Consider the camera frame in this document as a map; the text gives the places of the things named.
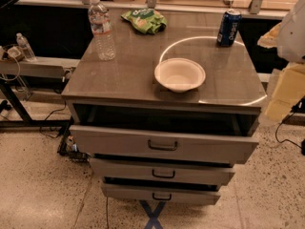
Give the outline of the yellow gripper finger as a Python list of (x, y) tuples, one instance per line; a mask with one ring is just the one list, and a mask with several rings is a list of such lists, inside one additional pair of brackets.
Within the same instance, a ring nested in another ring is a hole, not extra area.
[(265, 115), (281, 122), (304, 96), (305, 64), (290, 62), (279, 75)]

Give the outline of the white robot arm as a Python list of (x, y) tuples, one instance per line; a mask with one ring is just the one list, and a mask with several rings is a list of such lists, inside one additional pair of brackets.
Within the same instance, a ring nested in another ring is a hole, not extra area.
[(283, 18), (278, 37), (277, 54), (288, 61), (282, 70), (265, 110), (274, 122), (281, 122), (305, 96), (305, 0), (298, 0)]

